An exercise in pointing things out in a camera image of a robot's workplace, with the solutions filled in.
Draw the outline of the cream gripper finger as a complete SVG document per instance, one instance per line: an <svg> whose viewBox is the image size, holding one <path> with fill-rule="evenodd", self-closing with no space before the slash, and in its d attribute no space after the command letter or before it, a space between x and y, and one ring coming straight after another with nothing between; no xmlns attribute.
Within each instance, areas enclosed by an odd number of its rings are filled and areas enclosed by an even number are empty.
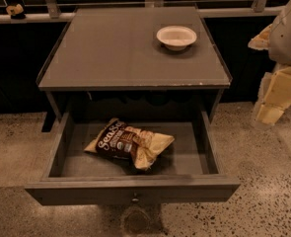
<svg viewBox="0 0 291 237"><path fill-rule="evenodd" d="M254 50L268 50L270 31L271 25L268 25L258 35L249 41L248 47Z"/></svg>
<svg viewBox="0 0 291 237"><path fill-rule="evenodd" d="M275 125L291 106L291 66L271 74L267 90L259 102L255 121Z"/></svg>

